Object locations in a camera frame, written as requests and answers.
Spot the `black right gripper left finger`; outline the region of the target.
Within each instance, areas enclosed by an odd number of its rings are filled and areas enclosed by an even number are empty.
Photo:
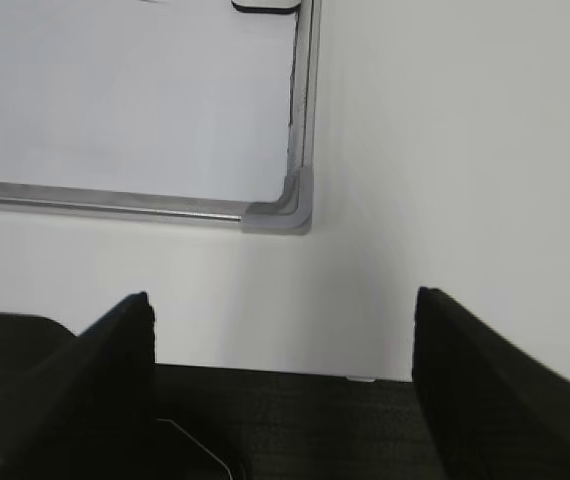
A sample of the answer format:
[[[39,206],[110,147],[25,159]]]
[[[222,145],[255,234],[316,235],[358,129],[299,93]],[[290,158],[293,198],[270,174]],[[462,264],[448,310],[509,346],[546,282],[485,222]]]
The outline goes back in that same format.
[[[80,334],[0,313],[0,479],[152,477],[154,319],[143,293]]]

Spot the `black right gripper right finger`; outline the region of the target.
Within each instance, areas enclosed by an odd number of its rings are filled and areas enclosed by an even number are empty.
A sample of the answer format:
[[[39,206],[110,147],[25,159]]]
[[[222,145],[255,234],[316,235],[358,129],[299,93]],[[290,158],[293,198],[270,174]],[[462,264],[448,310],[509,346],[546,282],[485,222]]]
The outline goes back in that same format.
[[[450,479],[570,479],[570,381],[445,292],[416,298],[412,381]]]

